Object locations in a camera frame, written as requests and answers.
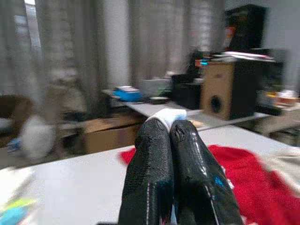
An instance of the gray curtain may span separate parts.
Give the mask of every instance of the gray curtain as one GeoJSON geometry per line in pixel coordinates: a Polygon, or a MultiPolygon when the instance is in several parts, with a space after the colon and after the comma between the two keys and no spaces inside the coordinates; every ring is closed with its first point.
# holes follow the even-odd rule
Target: gray curtain
{"type": "Polygon", "coordinates": [[[46,83],[77,80],[91,118],[101,115],[106,57],[101,1],[36,0],[46,83]]]}
{"type": "Polygon", "coordinates": [[[17,94],[40,104],[37,64],[23,0],[0,1],[2,95],[17,94]]]}
{"type": "Polygon", "coordinates": [[[129,0],[133,85],[185,73],[189,54],[221,50],[224,0],[129,0]]]}
{"type": "Polygon", "coordinates": [[[48,85],[75,81],[89,116],[102,112],[107,87],[103,7],[98,0],[0,1],[0,94],[43,110],[48,85]]]}

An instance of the speaker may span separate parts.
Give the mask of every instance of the speaker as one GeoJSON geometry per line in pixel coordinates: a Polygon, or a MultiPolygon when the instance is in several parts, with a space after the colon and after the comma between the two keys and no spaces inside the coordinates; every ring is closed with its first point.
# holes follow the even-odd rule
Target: speaker
{"type": "Polygon", "coordinates": [[[257,68],[262,62],[209,62],[201,94],[205,114],[232,120],[255,112],[257,68]]]}

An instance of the white wall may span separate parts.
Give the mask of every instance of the white wall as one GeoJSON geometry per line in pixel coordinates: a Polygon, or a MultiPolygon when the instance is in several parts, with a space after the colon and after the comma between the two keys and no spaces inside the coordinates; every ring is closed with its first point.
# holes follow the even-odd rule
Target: white wall
{"type": "Polygon", "coordinates": [[[300,79],[300,0],[225,0],[225,10],[246,4],[268,7],[262,47],[289,50],[285,84],[299,88],[300,79]]]}
{"type": "Polygon", "coordinates": [[[108,88],[128,85],[129,38],[128,1],[104,1],[108,88]]]}

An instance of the white table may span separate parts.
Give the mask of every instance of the white table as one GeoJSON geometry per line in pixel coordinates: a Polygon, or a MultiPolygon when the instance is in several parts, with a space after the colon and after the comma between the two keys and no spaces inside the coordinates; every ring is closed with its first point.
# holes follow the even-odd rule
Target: white table
{"type": "MultiPolygon", "coordinates": [[[[116,98],[116,100],[119,99],[113,95],[113,92],[111,90],[102,90],[102,91],[103,91],[103,93],[111,96],[112,98],[116,98]]],[[[155,114],[158,111],[165,109],[165,108],[185,109],[187,111],[187,119],[188,120],[189,119],[198,120],[204,124],[204,126],[197,128],[198,131],[270,117],[270,115],[268,115],[268,114],[255,112],[253,116],[247,116],[247,117],[235,119],[235,120],[222,120],[217,117],[213,117],[213,116],[204,114],[203,110],[190,110],[190,109],[187,109],[187,108],[185,108],[181,105],[178,105],[172,101],[170,101],[166,104],[161,104],[161,105],[153,105],[153,104],[148,104],[148,103],[133,103],[133,102],[121,102],[121,103],[146,117],[150,117],[153,114],[155,114]]]]}
{"type": "MultiPolygon", "coordinates": [[[[269,155],[289,147],[239,127],[199,132],[206,145],[219,144],[269,155]]],[[[132,146],[32,167],[36,171],[28,195],[40,199],[37,224],[95,225],[117,222],[126,166],[119,152],[132,146]]]]}

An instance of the red fabric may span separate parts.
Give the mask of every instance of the red fabric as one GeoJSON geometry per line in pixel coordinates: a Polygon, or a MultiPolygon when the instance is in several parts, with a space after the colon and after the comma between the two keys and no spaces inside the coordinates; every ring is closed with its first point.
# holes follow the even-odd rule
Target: red fabric
{"type": "Polygon", "coordinates": [[[121,152],[120,158],[121,158],[121,161],[123,161],[123,163],[128,165],[134,155],[135,155],[135,148],[132,148],[128,151],[121,152]]]}
{"type": "MultiPolygon", "coordinates": [[[[275,172],[264,171],[247,150],[217,145],[209,149],[234,185],[233,192],[246,224],[300,225],[300,199],[292,195],[275,172]]],[[[120,156],[129,164],[134,154],[135,148],[120,156]]]]}

